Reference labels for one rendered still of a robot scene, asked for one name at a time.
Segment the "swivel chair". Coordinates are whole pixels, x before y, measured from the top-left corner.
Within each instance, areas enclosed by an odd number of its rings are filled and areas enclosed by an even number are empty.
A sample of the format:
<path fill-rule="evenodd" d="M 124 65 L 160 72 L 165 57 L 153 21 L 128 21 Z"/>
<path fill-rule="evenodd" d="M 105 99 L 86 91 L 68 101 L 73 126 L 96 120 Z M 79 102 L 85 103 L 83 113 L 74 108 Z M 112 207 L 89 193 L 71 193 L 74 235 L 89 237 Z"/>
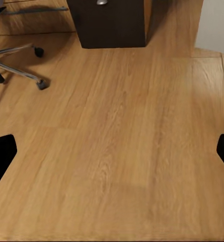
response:
<path fill-rule="evenodd" d="M 0 0 L 0 6 L 2 5 L 3 1 L 4 0 Z M 0 8 L 0 12 L 2 12 L 5 8 L 6 7 Z M 43 49 L 41 47 L 35 47 L 34 43 L 29 43 L 29 44 L 20 45 L 20 46 L 17 46 L 17 47 L 12 47 L 12 48 L 8 48 L 8 49 L 0 50 L 0 58 L 3 58 L 5 56 L 9 56 L 11 54 L 14 54 L 16 52 L 19 52 L 19 51 L 22 51 L 22 50 L 25 50 L 25 49 L 28 49 L 28 48 L 31 48 L 31 47 L 34 48 L 34 53 L 35 53 L 36 56 L 38 56 L 38 57 L 42 56 Z M 40 80 L 39 77 L 37 77 L 37 76 L 31 75 L 31 74 L 26 73 L 26 72 L 22 72 L 20 70 L 11 68 L 11 67 L 9 67 L 7 65 L 3 65 L 3 64 L 0 64 L 0 69 L 7 70 L 8 72 L 11 72 L 11 73 L 14 73 L 14 74 L 17 74 L 17 75 L 21 75 L 23 77 L 34 80 L 39 89 L 46 87 L 45 82 L 43 80 Z M 3 82 L 4 82 L 4 78 L 0 75 L 0 84 L 3 83 Z"/>

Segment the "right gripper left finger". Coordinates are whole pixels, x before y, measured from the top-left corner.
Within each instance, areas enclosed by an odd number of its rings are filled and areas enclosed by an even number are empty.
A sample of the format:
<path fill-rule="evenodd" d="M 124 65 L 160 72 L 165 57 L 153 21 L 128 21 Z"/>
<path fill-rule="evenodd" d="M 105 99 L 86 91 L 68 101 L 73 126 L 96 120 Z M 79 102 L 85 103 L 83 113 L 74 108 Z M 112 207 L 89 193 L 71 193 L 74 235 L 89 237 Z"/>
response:
<path fill-rule="evenodd" d="M 0 180 L 17 153 L 13 134 L 0 137 Z"/>

